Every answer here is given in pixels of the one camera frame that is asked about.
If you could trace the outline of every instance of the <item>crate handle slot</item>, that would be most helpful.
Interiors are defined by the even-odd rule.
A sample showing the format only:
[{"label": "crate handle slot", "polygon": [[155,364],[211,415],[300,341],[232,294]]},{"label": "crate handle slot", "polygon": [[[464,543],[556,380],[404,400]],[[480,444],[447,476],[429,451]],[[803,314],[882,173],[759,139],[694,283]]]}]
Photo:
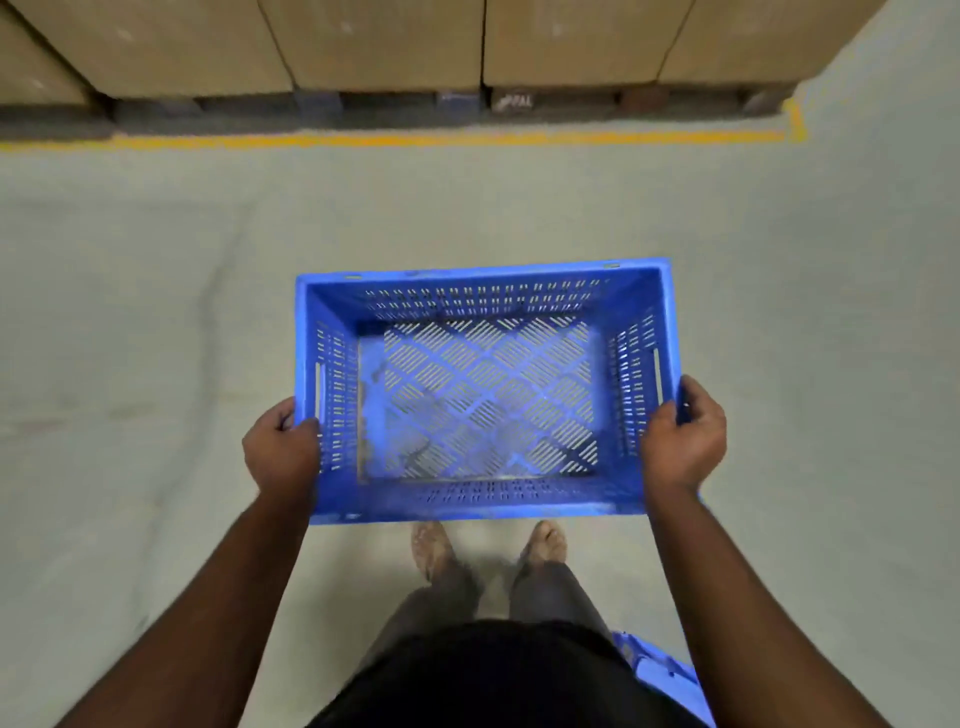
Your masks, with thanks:
[{"label": "crate handle slot", "polygon": [[324,424],[324,394],[326,393],[326,365],[317,362],[314,368],[313,416]]}]

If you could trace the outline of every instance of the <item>black shirt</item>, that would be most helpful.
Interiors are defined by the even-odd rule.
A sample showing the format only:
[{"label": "black shirt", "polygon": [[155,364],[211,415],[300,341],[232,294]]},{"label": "black shirt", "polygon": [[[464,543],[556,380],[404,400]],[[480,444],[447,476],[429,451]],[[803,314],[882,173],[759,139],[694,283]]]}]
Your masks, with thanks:
[{"label": "black shirt", "polygon": [[408,639],[356,675],[310,728],[704,728],[636,680],[612,644],[565,622],[481,620]]}]

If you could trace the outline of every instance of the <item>hand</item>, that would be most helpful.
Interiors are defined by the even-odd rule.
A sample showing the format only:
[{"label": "hand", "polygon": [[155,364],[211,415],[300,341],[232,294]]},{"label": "hand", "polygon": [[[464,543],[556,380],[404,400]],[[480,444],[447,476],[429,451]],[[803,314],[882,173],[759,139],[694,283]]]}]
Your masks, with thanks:
[{"label": "hand", "polygon": [[727,453],[727,415],[692,376],[680,380],[692,422],[677,425],[677,404],[664,402],[640,438],[643,487],[648,494],[693,495]]},{"label": "hand", "polygon": [[316,419],[290,429],[294,398],[276,404],[253,423],[243,439],[247,469],[263,497],[313,508],[313,487],[320,471],[320,445]]}]

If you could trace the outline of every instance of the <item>gray trousers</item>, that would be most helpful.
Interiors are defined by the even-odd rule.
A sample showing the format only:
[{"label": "gray trousers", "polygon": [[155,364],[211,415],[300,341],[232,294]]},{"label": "gray trousers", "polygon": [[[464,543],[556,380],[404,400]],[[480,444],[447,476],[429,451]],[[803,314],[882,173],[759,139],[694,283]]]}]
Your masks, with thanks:
[{"label": "gray trousers", "polygon": [[[404,638],[472,621],[481,593],[468,567],[459,562],[450,566],[433,584],[417,589],[403,600],[360,661],[358,671],[372,665]],[[607,625],[566,564],[526,564],[510,590],[510,619],[528,624],[572,622],[613,641]]]}]

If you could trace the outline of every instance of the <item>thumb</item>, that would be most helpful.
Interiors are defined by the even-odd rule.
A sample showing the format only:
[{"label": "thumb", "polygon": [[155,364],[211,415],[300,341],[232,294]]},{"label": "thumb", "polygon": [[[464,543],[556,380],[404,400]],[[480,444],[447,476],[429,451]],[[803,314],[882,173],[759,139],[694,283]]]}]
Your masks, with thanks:
[{"label": "thumb", "polygon": [[647,432],[668,432],[677,428],[677,403],[673,400],[661,404],[647,423]]}]

